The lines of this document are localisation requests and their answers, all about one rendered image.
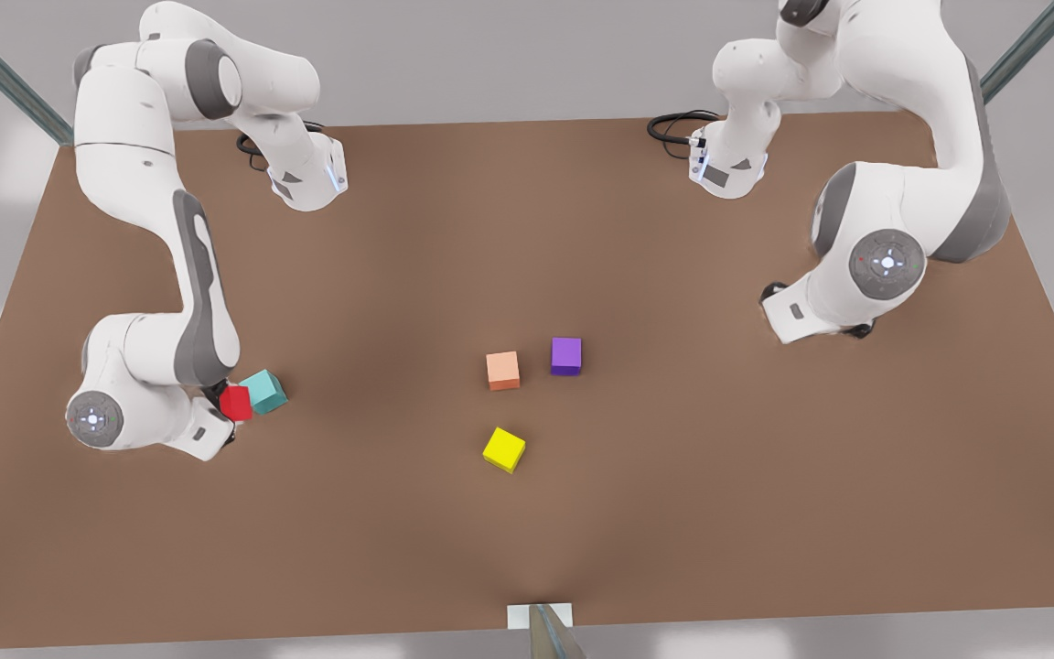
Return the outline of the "orange wooden cube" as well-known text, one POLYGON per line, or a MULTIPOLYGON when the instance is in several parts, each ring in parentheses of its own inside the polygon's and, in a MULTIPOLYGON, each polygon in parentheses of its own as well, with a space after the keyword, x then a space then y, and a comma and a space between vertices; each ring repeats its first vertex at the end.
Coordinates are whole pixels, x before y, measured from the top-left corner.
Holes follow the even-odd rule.
POLYGON ((516 351, 487 354, 486 367, 490 391, 510 391, 522 385, 516 351))

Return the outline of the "silver frame post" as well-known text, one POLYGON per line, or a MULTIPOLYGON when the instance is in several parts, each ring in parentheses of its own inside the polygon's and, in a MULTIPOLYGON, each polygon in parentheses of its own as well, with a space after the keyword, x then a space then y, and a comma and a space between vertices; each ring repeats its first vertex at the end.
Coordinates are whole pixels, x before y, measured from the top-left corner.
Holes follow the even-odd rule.
POLYGON ((1054 38, 1054 0, 1046 5, 1030 25, 999 56, 995 64, 980 79, 984 104, 1002 92, 1040 51, 1054 38))
POLYGON ((56 110, 30 88, 20 75, 0 56, 0 92, 21 110, 34 125, 45 131, 58 146, 72 146, 72 128, 56 110))
POLYGON ((549 604, 528 605, 531 659, 588 659, 559 613, 549 604))

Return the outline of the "yellow wooden cube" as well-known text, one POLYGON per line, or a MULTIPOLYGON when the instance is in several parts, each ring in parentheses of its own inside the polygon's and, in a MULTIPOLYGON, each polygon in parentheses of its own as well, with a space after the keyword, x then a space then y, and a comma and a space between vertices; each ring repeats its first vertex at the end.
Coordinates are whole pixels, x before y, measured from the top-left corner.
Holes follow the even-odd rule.
POLYGON ((527 443, 524 439, 506 429, 495 427, 481 456, 487 463, 507 472, 507 474, 514 474, 526 446, 527 443))

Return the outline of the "teal blue wooden cube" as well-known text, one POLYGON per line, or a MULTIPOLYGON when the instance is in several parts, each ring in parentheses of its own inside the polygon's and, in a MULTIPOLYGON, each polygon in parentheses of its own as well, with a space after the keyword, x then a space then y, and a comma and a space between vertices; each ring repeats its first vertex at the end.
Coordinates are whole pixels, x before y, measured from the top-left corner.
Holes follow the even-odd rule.
POLYGON ((271 413, 288 402, 279 379, 268 370, 248 376, 239 381, 238 385, 247 389, 248 401, 257 416, 271 413))

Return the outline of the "white post foot plate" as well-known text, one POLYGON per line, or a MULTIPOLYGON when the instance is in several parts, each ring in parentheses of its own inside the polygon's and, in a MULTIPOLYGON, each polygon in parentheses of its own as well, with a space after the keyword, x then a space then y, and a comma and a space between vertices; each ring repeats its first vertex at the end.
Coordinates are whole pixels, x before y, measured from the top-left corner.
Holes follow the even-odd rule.
MULTIPOLYGON (((548 603, 547 608, 553 610, 560 622, 567 627, 574 627, 573 605, 570 603, 548 603)), ((507 629, 528 629, 530 613, 538 604, 514 604, 507 606, 507 629)))

